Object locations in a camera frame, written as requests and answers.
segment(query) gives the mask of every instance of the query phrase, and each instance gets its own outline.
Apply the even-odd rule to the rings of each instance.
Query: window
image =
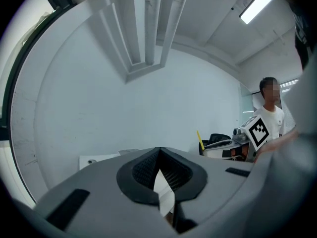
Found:
[[[286,126],[286,132],[291,131],[295,127],[295,121],[292,117],[291,112],[287,108],[285,102],[284,102],[284,97],[287,94],[289,90],[297,83],[298,79],[292,80],[289,82],[286,82],[284,84],[281,84],[281,104],[282,104],[282,109],[285,113],[285,126]]]

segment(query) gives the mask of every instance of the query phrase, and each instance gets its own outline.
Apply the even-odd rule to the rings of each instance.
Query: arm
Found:
[[[264,144],[257,152],[257,157],[254,161],[256,161],[260,154],[264,152],[271,152],[278,148],[280,148],[283,144],[288,143],[295,138],[298,137],[298,130],[296,127],[294,127],[289,133],[283,135],[282,137],[279,137],[277,139],[274,139],[266,144]]]

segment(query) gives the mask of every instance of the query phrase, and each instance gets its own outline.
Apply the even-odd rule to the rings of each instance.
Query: gray plastic surface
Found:
[[[74,189],[90,192],[66,232],[79,237],[169,237],[176,231],[162,217],[158,207],[138,204],[117,185],[122,164],[150,149],[93,163],[49,191],[35,211],[46,218]]]
[[[184,217],[198,225],[182,237],[263,237],[284,224],[316,178],[316,137],[301,136],[256,164],[212,159],[168,148],[202,166],[208,183],[196,199],[180,203]],[[89,165],[53,188],[36,206],[47,217],[74,189],[90,196],[66,229],[77,237],[176,237],[155,206],[132,202],[121,193],[116,173],[151,149]],[[229,167],[251,171],[241,177]]]

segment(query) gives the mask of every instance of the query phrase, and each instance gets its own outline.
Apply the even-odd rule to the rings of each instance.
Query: white t-shirt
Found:
[[[254,112],[254,115],[261,115],[267,125],[269,131],[269,136],[266,140],[267,142],[278,138],[280,134],[285,134],[285,114],[279,107],[275,106],[275,111],[271,112],[262,106]]]

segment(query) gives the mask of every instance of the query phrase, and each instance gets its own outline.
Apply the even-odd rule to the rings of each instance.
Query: black chair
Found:
[[[210,144],[214,144],[223,140],[227,140],[227,139],[231,139],[231,137],[224,135],[224,134],[211,134],[209,140],[202,140],[203,145],[210,145]],[[203,155],[203,149],[202,146],[199,143],[199,155]]]

